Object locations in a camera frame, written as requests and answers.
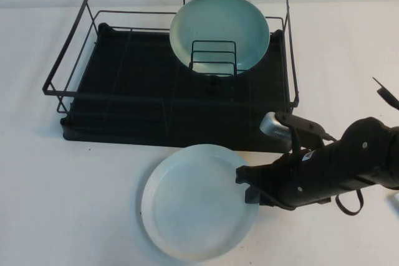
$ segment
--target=light blue plate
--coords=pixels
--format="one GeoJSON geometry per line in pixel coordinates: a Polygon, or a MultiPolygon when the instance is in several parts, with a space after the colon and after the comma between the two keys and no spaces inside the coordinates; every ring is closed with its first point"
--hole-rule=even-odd
{"type": "MultiPolygon", "coordinates": [[[[187,67],[195,40],[234,41],[240,74],[263,58],[270,32],[262,12],[248,0],[191,0],[177,12],[170,27],[172,49],[187,67]]],[[[234,43],[195,42],[194,50],[234,52],[234,43]]],[[[193,70],[199,73],[234,73],[232,53],[195,52],[193,61],[199,62],[193,64],[193,70]]]]}

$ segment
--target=black dish rack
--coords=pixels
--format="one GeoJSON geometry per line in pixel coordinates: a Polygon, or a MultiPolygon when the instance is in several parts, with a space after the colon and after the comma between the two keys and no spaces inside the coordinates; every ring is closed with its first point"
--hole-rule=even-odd
{"type": "MultiPolygon", "coordinates": [[[[144,3],[129,1],[139,7],[144,3]]],[[[156,1],[178,8],[189,0],[156,1]]],[[[233,61],[230,76],[217,76],[195,72],[194,55],[190,67],[175,57],[169,26],[160,17],[171,21],[176,10],[159,11],[145,4],[134,11],[120,9],[121,5],[95,12],[96,0],[92,6],[84,0],[43,86],[46,95],[58,98],[57,111],[66,114],[60,121],[64,138],[176,147],[212,143],[232,150],[286,151],[285,143],[259,130],[267,112],[291,112],[299,102],[289,5],[288,0],[283,1],[285,16],[266,16],[268,22],[277,21],[279,28],[271,33],[263,59],[242,73],[233,61]],[[144,23],[133,16],[145,17],[144,23]],[[139,27],[131,24],[136,21],[139,27]],[[288,62],[294,85],[292,102],[288,62]]],[[[231,43],[235,59],[235,43],[231,43]]]]}

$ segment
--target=black drip tray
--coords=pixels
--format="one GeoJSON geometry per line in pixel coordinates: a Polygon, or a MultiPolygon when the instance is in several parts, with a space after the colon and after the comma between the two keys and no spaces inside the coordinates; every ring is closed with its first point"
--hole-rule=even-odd
{"type": "Polygon", "coordinates": [[[267,112],[288,109],[284,45],[282,31],[276,31],[266,55],[251,70],[218,77],[196,73],[181,64],[168,33],[121,31],[103,23],[78,88],[81,94],[103,97],[75,98],[68,116],[61,119],[64,137],[288,150],[259,130],[267,112]]]}

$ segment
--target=plate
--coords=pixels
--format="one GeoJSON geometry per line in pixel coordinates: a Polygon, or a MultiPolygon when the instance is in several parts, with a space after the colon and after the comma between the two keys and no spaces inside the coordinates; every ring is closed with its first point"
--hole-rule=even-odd
{"type": "Polygon", "coordinates": [[[218,257],[249,232],[259,205],[244,202],[247,184],[236,168],[248,165],[235,152],[196,145],[165,159],[143,192],[142,218],[154,244],[181,260],[218,257]]]}
{"type": "MultiPolygon", "coordinates": [[[[248,0],[191,0],[176,13],[170,26],[170,44],[189,67],[194,40],[229,40],[236,43],[238,74],[255,66],[266,53],[270,32],[262,12],[248,0]]],[[[196,42],[194,50],[234,51],[231,42],[196,42]]],[[[194,53],[193,70],[234,73],[234,54],[194,53]],[[209,62],[227,62],[213,64],[209,62]]]]}

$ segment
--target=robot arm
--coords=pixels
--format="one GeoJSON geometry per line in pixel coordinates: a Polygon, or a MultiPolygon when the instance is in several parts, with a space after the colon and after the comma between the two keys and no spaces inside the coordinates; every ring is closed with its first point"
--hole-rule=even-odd
{"type": "Polygon", "coordinates": [[[236,170],[236,182],[250,185],[246,203],[294,210],[337,196],[339,208],[356,215],[360,210],[344,208],[339,194],[357,191],[362,207],[362,188],[380,184],[399,189],[399,127],[366,118],[350,125],[341,140],[324,146],[323,140],[334,139],[320,125],[282,112],[276,113],[276,120],[289,128],[293,152],[272,164],[236,170]]]}

